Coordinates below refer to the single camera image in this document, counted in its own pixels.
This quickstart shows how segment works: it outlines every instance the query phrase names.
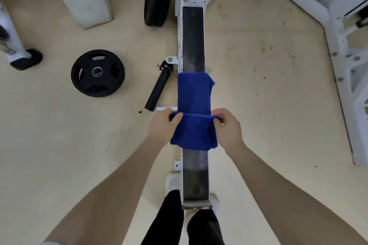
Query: person's right hand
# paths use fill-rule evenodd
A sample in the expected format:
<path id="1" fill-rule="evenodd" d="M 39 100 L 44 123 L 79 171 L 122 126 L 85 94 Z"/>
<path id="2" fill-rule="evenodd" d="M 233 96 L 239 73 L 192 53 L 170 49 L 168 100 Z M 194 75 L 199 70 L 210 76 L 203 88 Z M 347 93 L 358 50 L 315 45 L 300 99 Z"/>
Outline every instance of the person's right hand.
<path id="1" fill-rule="evenodd" d="M 214 127 L 217 141 L 226 152 L 244 145 L 240 123 L 231 112 L 227 109 L 215 109 L 211 114 L 220 118 L 214 119 Z"/>

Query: folded blue cloth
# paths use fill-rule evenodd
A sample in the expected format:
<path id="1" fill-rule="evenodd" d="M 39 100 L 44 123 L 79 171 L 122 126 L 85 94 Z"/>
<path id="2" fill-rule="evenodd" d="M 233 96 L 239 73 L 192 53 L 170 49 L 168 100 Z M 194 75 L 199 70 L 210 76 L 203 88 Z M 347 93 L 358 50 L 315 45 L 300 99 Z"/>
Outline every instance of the folded blue cloth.
<path id="1" fill-rule="evenodd" d="M 183 118 L 170 143 L 184 149 L 210 150 L 217 147 L 214 118 L 211 116 L 211 91 L 214 81 L 206 73 L 178 74 L 178 112 Z"/>

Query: black metal handle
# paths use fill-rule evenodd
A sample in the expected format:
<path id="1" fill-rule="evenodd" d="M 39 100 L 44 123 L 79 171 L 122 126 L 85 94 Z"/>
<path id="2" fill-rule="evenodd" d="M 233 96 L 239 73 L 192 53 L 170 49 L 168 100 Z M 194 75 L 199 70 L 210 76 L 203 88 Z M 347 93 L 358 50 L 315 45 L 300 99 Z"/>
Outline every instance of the black metal handle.
<path id="1" fill-rule="evenodd" d="M 166 60 L 164 60 L 160 66 L 161 74 L 154 85 L 154 89 L 151 92 L 150 97 L 146 103 L 145 109 L 148 109 L 150 112 L 153 112 L 156 108 L 156 104 L 160 99 L 161 93 L 168 82 L 168 78 L 174 70 L 173 64 L 168 64 Z"/>

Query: black rubber foot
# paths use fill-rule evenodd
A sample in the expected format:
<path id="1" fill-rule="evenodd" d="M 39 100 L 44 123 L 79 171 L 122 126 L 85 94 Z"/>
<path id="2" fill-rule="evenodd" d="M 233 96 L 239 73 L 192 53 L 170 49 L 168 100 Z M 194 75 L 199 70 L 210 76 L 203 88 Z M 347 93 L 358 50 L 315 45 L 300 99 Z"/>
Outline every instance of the black rubber foot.
<path id="1" fill-rule="evenodd" d="M 35 49 L 27 49 L 27 52 L 31 54 L 30 58 L 22 57 L 15 61 L 10 62 L 10 65 L 14 67 L 17 70 L 23 71 L 26 70 L 32 66 L 37 65 L 40 63 L 43 59 L 42 53 L 39 51 L 36 51 Z"/>

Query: black pants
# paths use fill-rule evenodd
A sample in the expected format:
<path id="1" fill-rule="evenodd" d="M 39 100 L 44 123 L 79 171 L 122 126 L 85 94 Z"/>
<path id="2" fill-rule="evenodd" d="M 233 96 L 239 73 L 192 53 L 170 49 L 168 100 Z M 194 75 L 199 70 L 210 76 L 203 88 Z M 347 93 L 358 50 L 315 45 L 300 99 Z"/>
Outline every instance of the black pants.
<path id="1" fill-rule="evenodd" d="M 165 197 L 141 245 L 178 245 L 184 222 L 179 190 Z M 219 222 L 212 209 L 198 210 L 186 229 L 189 245 L 224 245 Z"/>

